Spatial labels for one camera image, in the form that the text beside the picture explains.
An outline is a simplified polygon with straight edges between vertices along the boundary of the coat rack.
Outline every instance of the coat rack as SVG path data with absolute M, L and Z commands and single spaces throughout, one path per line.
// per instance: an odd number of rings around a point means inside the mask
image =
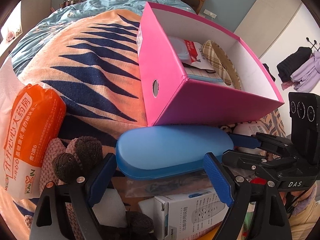
M 315 48 L 317 51 L 319 51 L 320 45 L 319 45 L 319 48 L 317 49 L 317 48 L 316 48 L 316 45 L 317 45 L 318 43 L 317 43 L 316 40 L 314 40 L 314 44 L 313 44 L 313 43 L 309 40 L 308 37 L 307 37 L 306 39 L 307 39 L 307 41 L 312 45 L 311 49 Z

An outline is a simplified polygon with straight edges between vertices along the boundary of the pink box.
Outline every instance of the pink box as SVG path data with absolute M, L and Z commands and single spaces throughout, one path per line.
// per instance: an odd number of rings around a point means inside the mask
M 167 36 L 219 44 L 238 72 L 242 91 L 188 78 Z M 270 75 L 241 38 L 191 12 L 146 3 L 137 45 L 148 126 L 255 121 L 284 103 Z

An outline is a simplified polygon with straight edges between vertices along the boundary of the barcode label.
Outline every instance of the barcode label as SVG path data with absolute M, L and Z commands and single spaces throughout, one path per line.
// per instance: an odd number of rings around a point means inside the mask
M 139 26 L 139 30 L 138 30 L 138 34 L 137 34 L 137 51 L 138 51 L 138 56 L 140 54 L 140 48 L 141 48 L 141 44 L 142 44 L 142 30 L 141 30 L 141 26 Z
M 258 129 L 259 129 L 259 132 L 260 132 L 260 133 L 264 133 L 264 130 L 263 130 L 263 128 L 262 128 L 260 125 L 258 125 Z
M 251 134 L 256 134 L 257 132 L 265 133 L 264 129 L 260 125 L 249 126 L 249 131 L 250 131 Z

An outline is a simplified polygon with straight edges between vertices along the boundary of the orange bag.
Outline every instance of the orange bag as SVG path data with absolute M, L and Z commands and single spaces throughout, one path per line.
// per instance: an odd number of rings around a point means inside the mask
M 0 158 L 4 189 L 13 197 L 39 197 L 44 153 L 49 141 L 58 136 L 65 114 L 66 105 L 53 89 L 29 84 L 17 95 Z

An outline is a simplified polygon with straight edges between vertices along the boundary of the blanket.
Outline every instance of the blanket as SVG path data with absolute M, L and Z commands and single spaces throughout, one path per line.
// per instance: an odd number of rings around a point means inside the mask
M 43 19 L 19 41 L 10 53 L 13 70 L 19 75 L 48 41 L 73 22 L 114 9 L 127 9 L 141 16 L 147 1 L 195 13 L 190 6 L 180 0 L 87 0 L 70 5 L 56 10 Z
M 64 141 L 93 136 L 113 152 L 126 130 L 146 126 L 136 35 L 140 16 L 113 10 L 62 30 L 19 79 L 54 88 L 67 105 Z

